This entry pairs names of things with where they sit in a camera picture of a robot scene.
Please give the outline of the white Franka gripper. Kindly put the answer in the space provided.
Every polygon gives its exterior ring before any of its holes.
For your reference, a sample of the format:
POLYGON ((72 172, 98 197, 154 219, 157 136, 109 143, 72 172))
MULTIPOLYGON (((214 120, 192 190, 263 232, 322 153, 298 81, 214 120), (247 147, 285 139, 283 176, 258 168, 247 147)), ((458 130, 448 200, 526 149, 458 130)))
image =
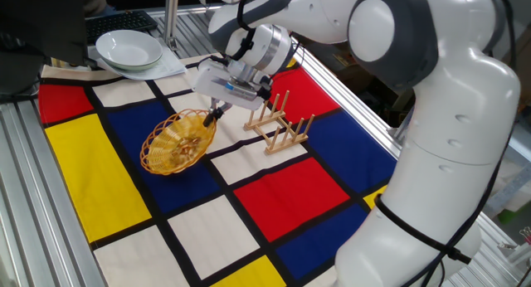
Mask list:
POLYGON ((219 120, 231 105, 257 110, 271 97, 272 79, 243 62, 229 59, 225 65, 207 58, 198 65, 198 72, 193 89, 211 97, 210 109, 202 123, 205 128, 219 120), (219 100, 225 102, 221 107, 217 107, 219 100))

